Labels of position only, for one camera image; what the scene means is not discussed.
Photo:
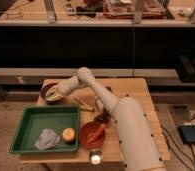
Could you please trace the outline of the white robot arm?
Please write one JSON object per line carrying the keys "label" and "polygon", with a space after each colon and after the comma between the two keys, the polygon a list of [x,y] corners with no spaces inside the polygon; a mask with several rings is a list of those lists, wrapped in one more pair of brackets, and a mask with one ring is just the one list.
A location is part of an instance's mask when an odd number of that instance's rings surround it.
{"label": "white robot arm", "polygon": [[115,96],[95,79],[88,68],[81,67],[74,76],[50,88],[48,92],[52,95],[49,100],[66,97],[83,86],[88,86],[95,93],[117,121],[123,160],[127,165],[125,171],[166,171],[142,105],[132,97]]}

